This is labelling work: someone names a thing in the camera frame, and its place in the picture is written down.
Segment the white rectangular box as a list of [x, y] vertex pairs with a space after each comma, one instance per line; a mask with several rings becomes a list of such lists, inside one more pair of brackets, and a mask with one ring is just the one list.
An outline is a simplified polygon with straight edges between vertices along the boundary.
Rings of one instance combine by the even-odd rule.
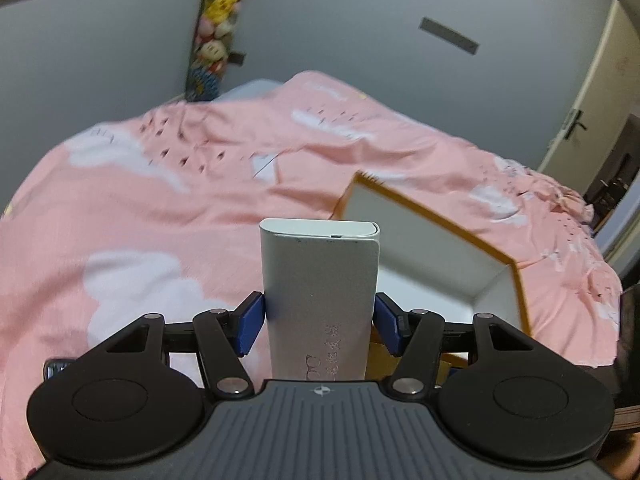
[[259, 229], [272, 377], [363, 379], [378, 284], [378, 225], [265, 218]]

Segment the cream bedroom door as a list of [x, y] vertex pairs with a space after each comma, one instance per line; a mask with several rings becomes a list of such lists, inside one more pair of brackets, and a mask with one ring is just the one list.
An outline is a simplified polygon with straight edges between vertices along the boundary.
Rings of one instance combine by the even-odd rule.
[[584, 194], [610, 156], [639, 93], [639, 35], [622, 4], [608, 10], [573, 105], [538, 171]]

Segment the orange cardboard storage box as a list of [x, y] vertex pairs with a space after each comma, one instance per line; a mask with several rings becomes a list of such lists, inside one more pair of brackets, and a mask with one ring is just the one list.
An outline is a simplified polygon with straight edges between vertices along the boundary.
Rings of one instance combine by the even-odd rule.
[[463, 324], [488, 312], [532, 333], [515, 260], [457, 223], [364, 174], [352, 178], [332, 218], [378, 225], [376, 290], [402, 310]]

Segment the pink cloud-print bedsheet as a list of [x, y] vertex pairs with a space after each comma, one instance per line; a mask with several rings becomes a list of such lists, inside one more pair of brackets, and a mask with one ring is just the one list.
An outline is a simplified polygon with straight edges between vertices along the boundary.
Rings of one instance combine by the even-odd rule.
[[534, 337], [616, 355], [620, 280], [577, 192], [322, 73], [248, 101], [179, 102], [51, 150], [1, 218], [1, 474], [42, 463], [26, 404], [44, 362], [146, 312], [233, 307], [262, 280], [260, 220], [328, 218], [352, 177], [397, 188], [518, 264]]

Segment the hanging plush toy organizer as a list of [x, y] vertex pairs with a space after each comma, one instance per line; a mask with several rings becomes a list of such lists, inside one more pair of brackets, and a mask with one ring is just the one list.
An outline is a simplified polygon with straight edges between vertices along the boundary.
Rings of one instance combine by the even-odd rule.
[[195, 25], [184, 97], [189, 102], [213, 101], [229, 64], [241, 65], [244, 55], [232, 52], [232, 41], [243, 0], [202, 0]]

